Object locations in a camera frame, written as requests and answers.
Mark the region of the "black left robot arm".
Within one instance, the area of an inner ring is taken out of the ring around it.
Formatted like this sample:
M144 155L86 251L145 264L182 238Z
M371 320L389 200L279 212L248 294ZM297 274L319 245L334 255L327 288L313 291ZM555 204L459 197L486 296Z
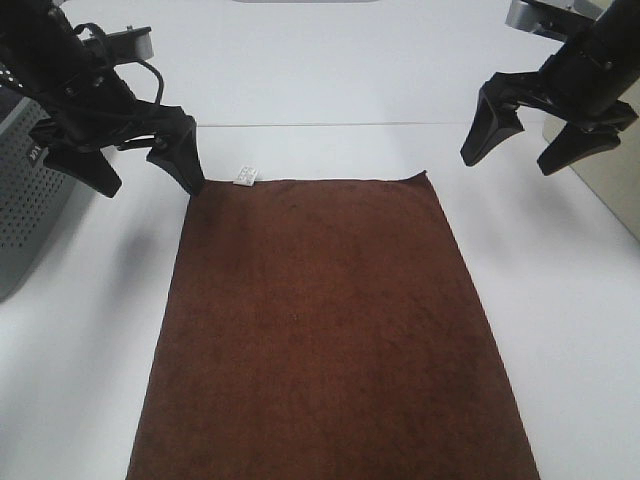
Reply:
M118 75L119 65L138 64L155 77L148 27L107 34L95 23L71 25L52 1L1 4L3 86L36 101L47 113L31 129L47 149L48 168L112 198L122 181L103 149L144 149L148 162L173 177L191 196L205 184L197 151L196 121L179 106L135 96Z

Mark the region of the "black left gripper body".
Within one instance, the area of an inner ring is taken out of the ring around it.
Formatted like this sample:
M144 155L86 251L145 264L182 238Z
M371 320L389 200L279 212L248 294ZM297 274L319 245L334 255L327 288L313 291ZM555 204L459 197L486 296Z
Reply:
M161 103L164 79L153 69L158 86L152 102L135 96L113 69L35 70L27 75L27 93L48 117L30 136L42 147L80 153L106 146L120 150L148 148L167 155L183 143L183 110Z

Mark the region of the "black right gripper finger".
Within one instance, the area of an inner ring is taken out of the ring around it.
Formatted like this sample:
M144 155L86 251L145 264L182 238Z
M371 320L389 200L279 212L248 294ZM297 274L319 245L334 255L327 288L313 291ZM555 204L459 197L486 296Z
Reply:
M474 119L460 150L466 166L477 165L499 144L524 131L514 80L513 74L498 72L479 89Z
M537 163L541 172L549 176L579 160L613 150L620 143L616 131L587 132L567 123Z

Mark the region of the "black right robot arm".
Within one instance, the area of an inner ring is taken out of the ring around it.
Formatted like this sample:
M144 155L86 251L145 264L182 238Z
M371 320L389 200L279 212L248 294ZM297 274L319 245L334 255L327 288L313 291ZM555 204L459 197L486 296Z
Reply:
M514 1L508 25L561 42L536 71L495 73L479 90L470 131L461 148L468 166L524 127L521 107L565 122L537 163L551 175L586 157L617 148L621 132L638 118L620 97L639 78L639 4L615 1L595 18L572 3Z

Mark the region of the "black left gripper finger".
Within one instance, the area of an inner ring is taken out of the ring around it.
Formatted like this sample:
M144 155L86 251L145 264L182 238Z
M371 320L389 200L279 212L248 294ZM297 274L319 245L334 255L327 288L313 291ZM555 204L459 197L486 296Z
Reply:
M122 180L101 151L88 153L71 149L50 149L44 165L89 186L105 197L113 198Z
M175 117L159 129L146 160L169 174L190 196L197 196L204 187L192 116Z

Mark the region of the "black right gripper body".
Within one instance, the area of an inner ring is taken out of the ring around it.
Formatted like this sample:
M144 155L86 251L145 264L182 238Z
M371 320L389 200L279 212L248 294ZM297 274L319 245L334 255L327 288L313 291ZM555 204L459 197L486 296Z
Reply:
M567 42L535 72L513 74L519 107L545 111L587 132L626 130L638 114L620 97L639 79L639 50Z

